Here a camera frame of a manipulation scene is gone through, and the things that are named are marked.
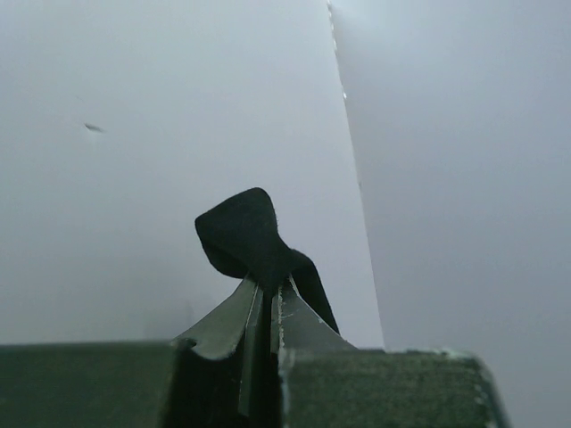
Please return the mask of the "black t shirt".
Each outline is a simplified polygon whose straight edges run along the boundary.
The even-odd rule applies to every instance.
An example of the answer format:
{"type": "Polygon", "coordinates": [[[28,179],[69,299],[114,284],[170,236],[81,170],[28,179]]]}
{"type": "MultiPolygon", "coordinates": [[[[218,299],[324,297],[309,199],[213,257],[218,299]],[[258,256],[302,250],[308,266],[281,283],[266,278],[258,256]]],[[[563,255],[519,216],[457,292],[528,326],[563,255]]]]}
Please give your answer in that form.
{"type": "Polygon", "coordinates": [[[314,262],[282,239],[265,190],[254,187],[227,198],[198,216],[194,226],[208,261],[221,274],[250,276],[268,299],[292,277],[304,301],[340,332],[314,262]]]}

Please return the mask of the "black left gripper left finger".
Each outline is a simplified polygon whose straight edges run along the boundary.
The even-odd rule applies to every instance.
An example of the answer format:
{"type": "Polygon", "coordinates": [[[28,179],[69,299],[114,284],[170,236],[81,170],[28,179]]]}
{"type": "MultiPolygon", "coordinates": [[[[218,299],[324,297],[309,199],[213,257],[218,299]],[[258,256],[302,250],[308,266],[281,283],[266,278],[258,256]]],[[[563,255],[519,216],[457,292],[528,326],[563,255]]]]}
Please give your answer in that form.
{"type": "Polygon", "coordinates": [[[263,292],[249,277],[177,338],[173,427],[250,427],[255,419],[263,292]]]}

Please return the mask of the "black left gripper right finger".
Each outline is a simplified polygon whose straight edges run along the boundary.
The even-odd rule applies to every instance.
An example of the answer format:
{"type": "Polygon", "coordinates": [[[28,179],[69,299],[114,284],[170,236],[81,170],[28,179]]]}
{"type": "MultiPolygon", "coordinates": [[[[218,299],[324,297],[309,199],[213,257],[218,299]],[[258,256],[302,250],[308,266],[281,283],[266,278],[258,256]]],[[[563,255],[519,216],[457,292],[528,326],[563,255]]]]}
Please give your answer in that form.
{"type": "Polygon", "coordinates": [[[272,307],[272,353],[277,359],[281,427],[331,427],[343,406],[345,357],[356,348],[303,299],[292,277],[272,307]]]}

